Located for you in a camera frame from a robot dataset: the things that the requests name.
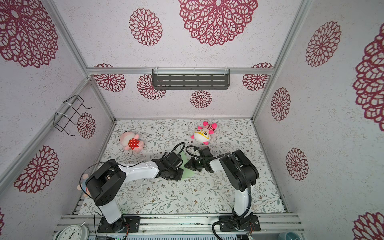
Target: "white clock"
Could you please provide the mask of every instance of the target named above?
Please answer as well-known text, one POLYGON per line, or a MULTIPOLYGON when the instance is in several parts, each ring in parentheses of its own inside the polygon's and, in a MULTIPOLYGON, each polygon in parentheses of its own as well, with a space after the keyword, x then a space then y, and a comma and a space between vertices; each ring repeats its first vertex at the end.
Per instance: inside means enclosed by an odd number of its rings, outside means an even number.
POLYGON ((64 230, 57 232, 53 240, 87 240, 89 230, 85 225, 71 225, 64 230))

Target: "red flower pattern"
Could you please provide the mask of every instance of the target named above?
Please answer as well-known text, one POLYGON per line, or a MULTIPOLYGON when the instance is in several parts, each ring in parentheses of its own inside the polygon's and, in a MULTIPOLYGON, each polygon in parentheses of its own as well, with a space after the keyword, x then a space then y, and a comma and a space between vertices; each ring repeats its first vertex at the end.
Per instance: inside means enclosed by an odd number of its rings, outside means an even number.
MULTIPOLYGON (((253 68, 272 68, 270 63, 259 63, 253 66, 253 68)), ((263 89, 267 82, 269 75, 267 74, 246 74, 243 76, 243 85, 246 89, 251 91, 257 91, 263 89)))
POLYGON ((179 0, 184 28, 200 43, 223 45, 252 21, 257 0, 179 0))
POLYGON ((308 161, 304 153, 297 148, 292 148, 285 160, 289 174, 296 180, 303 180, 308 174, 308 161))
POLYGON ((381 213, 366 212, 364 215, 359 215, 359 218, 353 223, 354 240, 384 239, 384 216, 381 213))
POLYGON ((166 90, 156 90, 153 88, 151 74, 140 76, 137 80, 137 89, 141 95, 152 100, 162 98, 167 92, 166 90))
POLYGON ((59 159, 49 146, 43 146, 13 185, 21 192, 37 193, 48 186, 57 174, 59 159))
POLYGON ((306 60, 312 67, 326 63, 336 51, 340 42, 340 25, 337 22, 327 22, 315 31, 308 43, 306 60))
POLYGON ((89 113, 80 115, 77 121, 77 130, 83 138, 90 138, 95 133, 96 124, 95 119, 89 113))
POLYGON ((212 102, 212 95, 204 90, 198 90, 192 93, 190 101, 194 107, 205 108, 212 102))
POLYGON ((372 119, 384 131, 384 24, 379 34, 364 48, 362 61, 356 66, 356 104, 364 117, 372 119))
POLYGON ((290 95, 285 88, 279 88, 273 94, 271 101, 271 113, 276 121, 286 118, 291 107, 290 95))
POLYGON ((153 46, 160 41, 163 29, 156 15, 148 9, 137 9, 131 15, 129 28, 133 37, 145 46, 153 46))
MULTIPOLYGON (((114 68, 109 64, 98 64, 96 68, 114 68)), ((123 74, 94 74, 93 77, 98 85, 110 92, 120 92, 125 88, 125 78, 123 74)))
POLYGON ((1 230, 3 229, 3 226, 4 226, 3 217, 4 217, 4 214, 1 213, 1 208, 0 208, 0 236, 1 236, 1 230))
POLYGON ((38 0, 2 0, 0 4, 0 52, 23 67, 49 65, 58 50, 58 35, 38 0))

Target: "pink stuffed toy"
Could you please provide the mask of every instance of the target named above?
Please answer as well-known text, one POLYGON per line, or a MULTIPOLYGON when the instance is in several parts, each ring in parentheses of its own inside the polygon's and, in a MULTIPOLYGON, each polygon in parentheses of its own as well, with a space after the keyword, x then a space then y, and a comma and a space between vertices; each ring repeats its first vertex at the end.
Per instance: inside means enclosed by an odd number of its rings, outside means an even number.
POLYGON ((120 136, 120 143, 124 147, 125 151, 132 149, 134 153, 138 153, 144 148, 144 142, 139 141, 138 139, 138 134, 134 134, 133 132, 125 132, 120 136))
POLYGON ((198 129, 191 136, 199 143, 208 145, 209 140, 211 140, 211 134, 214 133, 214 130, 217 128, 217 123, 208 124, 208 122, 203 122, 204 127, 197 127, 198 129))
POLYGON ((88 177, 89 177, 88 174, 84 174, 84 175, 83 175, 83 179, 84 179, 84 181, 81 183, 81 186, 80 186, 80 185, 77 185, 77 189, 78 189, 78 190, 81 190, 81 188, 83 188, 84 191, 90 196, 91 193, 89 192, 87 186, 85 185, 85 181, 87 181, 87 178, 88 178, 88 177))

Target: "white floral floor mat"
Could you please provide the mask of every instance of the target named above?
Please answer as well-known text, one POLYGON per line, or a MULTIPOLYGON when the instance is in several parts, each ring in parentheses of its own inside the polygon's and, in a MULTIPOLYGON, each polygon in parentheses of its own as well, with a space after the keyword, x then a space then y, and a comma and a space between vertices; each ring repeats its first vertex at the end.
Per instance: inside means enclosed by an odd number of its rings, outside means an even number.
MULTIPOLYGON (((241 149, 259 172, 259 179, 252 189, 252 211, 256 213, 285 212, 271 172, 262 153, 255 130, 249 119, 207 120, 216 122, 218 128, 209 142, 211 153, 241 149)), ((160 158, 177 143, 203 146, 191 139, 203 120, 122 120, 118 121, 101 162, 115 159, 121 164, 132 165, 140 161, 160 158), (144 140, 142 152, 123 151, 119 138, 125 131, 138 133, 144 140)), ((123 184, 117 202, 123 214, 190 214, 232 212, 235 189, 224 172, 209 173, 203 170, 191 178, 174 181, 140 179, 123 184)), ((85 198, 79 214, 99 212, 89 197, 85 198)))

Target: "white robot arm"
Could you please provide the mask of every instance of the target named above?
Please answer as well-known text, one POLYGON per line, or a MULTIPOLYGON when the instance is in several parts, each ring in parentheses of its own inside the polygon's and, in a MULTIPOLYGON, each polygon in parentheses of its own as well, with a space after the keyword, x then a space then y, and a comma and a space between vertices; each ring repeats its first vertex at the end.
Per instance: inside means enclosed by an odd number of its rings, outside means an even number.
MULTIPOLYGON (((248 225, 248 218, 252 217, 252 213, 249 211, 250 187, 255 184, 258 178, 256 168, 240 150, 213 158, 208 147, 195 148, 199 151, 200 156, 192 157, 184 167, 199 171, 205 168, 209 172, 224 170, 232 186, 236 189, 233 218, 243 219, 243 221, 238 222, 236 228, 241 229, 245 224, 248 225)), ((168 180, 181 180, 183 169, 179 168, 182 165, 180 153, 181 151, 176 154, 172 150, 169 154, 165 154, 163 158, 138 163, 134 166, 123 166, 111 159, 92 174, 87 179, 86 186, 96 206, 103 213, 101 224, 107 225, 100 225, 98 232, 105 232, 100 231, 100 229, 107 229, 107 232, 126 230, 124 227, 126 220, 121 214, 115 199, 123 183, 142 178, 158 177, 168 180)))

